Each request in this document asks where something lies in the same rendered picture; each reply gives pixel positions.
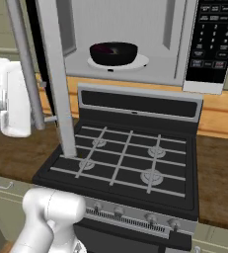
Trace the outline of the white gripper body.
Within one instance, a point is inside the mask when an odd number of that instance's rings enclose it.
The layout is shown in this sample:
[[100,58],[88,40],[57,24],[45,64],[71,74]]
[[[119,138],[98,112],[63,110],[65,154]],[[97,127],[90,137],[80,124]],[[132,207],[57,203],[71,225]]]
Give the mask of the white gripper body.
[[0,58],[0,132],[10,137],[32,133],[31,105],[19,61]]

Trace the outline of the silver microwave door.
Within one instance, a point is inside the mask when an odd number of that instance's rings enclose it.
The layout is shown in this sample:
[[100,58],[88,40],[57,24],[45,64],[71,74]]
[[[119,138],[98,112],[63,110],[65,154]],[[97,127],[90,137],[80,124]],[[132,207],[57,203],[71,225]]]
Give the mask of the silver microwave door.
[[77,155],[56,0],[26,0],[41,79],[49,85],[66,158]]

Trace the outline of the microwave start button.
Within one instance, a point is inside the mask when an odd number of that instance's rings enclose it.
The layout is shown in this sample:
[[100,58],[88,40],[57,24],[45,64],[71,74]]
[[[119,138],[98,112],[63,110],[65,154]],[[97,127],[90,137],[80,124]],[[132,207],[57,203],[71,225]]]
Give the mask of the microwave start button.
[[190,63],[191,67],[197,67],[197,68],[201,68],[203,66],[203,61],[200,59],[193,59]]

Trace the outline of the white microwave turntable plate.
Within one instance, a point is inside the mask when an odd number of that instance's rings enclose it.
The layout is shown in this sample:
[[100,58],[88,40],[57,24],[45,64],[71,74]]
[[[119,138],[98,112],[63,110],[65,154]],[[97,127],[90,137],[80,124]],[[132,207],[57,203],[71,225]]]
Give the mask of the white microwave turntable plate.
[[145,67],[149,63],[149,58],[142,54],[137,54],[135,59],[126,65],[120,65],[120,66],[106,66],[96,63],[91,57],[88,58],[87,63],[97,69],[106,70],[109,72],[115,72],[115,71],[129,71],[129,70],[135,70],[140,69],[142,67]]

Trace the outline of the black oven door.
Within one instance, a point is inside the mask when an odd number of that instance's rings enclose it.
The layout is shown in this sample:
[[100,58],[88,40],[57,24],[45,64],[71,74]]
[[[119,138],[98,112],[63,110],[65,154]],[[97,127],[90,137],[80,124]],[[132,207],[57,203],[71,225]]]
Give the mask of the black oven door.
[[74,226],[88,253],[190,253],[189,251],[125,239],[80,225]]

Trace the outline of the silver microwave oven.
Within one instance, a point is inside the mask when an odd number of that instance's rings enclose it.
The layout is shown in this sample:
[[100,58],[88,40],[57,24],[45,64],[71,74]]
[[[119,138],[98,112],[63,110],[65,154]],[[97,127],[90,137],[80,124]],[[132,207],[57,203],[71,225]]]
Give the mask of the silver microwave oven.
[[[228,69],[228,0],[56,0],[66,76],[174,85],[219,94]],[[91,67],[89,48],[130,42],[140,69]],[[203,61],[191,67],[193,59]]]

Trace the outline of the black and silver stove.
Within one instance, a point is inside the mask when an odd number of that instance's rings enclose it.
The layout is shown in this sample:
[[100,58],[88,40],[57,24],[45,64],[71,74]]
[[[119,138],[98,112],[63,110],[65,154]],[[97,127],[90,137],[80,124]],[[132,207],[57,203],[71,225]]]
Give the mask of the black and silver stove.
[[[86,208],[122,207],[124,215],[171,229],[169,238],[84,218],[75,225],[125,239],[184,251],[198,222],[196,132],[198,94],[111,85],[79,84],[77,155],[56,148],[35,173],[40,186],[79,194]],[[169,224],[177,219],[175,231]]]

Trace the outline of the olive green drawer front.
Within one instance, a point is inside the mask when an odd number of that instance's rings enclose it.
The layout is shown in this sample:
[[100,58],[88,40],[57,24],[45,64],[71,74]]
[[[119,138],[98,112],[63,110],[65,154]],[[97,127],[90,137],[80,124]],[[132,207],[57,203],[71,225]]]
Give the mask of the olive green drawer front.
[[0,183],[14,182],[9,190],[0,190],[0,229],[8,241],[16,241],[25,224],[22,201],[32,184],[0,177]]
[[191,252],[194,246],[201,248],[201,253],[228,253],[228,229],[199,223],[192,237]]

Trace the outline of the black bowl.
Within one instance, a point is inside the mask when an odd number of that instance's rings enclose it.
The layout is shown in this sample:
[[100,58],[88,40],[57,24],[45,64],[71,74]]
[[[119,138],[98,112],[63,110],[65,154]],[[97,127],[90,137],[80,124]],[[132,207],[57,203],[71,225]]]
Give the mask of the black bowl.
[[130,42],[99,42],[92,44],[89,52],[97,64],[121,66],[134,61],[138,46]]

